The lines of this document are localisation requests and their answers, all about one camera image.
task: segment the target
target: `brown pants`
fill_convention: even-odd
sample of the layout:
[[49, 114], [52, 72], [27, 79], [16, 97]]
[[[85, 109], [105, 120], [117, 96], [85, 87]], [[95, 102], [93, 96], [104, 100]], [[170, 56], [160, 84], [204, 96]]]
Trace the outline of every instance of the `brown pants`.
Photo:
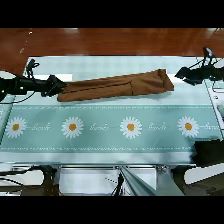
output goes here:
[[137, 96], [173, 91], [165, 69], [152, 72], [68, 82], [58, 95], [59, 102], [81, 101], [114, 96]]

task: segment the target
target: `daisy print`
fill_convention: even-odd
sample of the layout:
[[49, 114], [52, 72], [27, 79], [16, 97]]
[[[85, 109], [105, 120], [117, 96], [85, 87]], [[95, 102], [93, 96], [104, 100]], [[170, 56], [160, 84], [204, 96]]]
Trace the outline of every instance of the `daisy print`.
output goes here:
[[6, 136], [8, 136], [8, 138], [17, 138], [23, 134], [26, 128], [26, 121], [23, 118], [14, 117], [6, 126]]
[[139, 136], [141, 134], [142, 125], [138, 119], [135, 119], [134, 117], [126, 117], [120, 125], [121, 129], [120, 131], [123, 132], [123, 135], [126, 136], [126, 138], [135, 138], [136, 136]]
[[181, 119], [179, 119], [177, 126], [179, 127], [178, 130], [182, 131], [182, 135], [184, 135], [185, 137], [195, 137], [199, 133], [199, 127], [194, 118], [186, 116], [182, 117]]
[[63, 122], [63, 135], [65, 135], [66, 138], [75, 138], [76, 136], [82, 134], [81, 131], [83, 130], [83, 126], [84, 125], [81, 119], [78, 117], [70, 117], [69, 119], [66, 119], [65, 122]]

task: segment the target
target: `folded brown fabric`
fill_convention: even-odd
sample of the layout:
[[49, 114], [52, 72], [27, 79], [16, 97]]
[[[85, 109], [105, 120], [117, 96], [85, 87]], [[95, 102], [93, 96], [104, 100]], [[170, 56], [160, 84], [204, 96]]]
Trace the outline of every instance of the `folded brown fabric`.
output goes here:
[[58, 95], [59, 102], [81, 101], [115, 96], [137, 96], [173, 91], [165, 69], [152, 72], [68, 82]]

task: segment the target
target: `brown wooden surface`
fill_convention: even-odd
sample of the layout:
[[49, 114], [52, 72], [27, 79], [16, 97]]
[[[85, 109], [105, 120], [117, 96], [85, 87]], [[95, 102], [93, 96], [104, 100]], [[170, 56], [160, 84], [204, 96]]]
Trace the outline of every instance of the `brown wooden surface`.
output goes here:
[[224, 31], [215, 28], [0, 28], [0, 70], [21, 74], [29, 56], [224, 57]]

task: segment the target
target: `yellow flower center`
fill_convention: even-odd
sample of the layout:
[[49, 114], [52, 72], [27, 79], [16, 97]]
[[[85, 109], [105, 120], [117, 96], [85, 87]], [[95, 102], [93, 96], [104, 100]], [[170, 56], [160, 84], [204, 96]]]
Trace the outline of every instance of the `yellow flower center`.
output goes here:
[[192, 125], [190, 123], [186, 123], [185, 128], [190, 131], [192, 129]]
[[14, 125], [12, 126], [12, 130], [13, 130], [13, 131], [18, 131], [18, 130], [19, 130], [19, 124], [14, 124]]
[[74, 131], [74, 130], [76, 129], [76, 124], [70, 124], [70, 125], [69, 125], [69, 129], [70, 129], [71, 131]]
[[133, 131], [135, 129], [135, 126], [133, 124], [128, 124], [128, 130]]

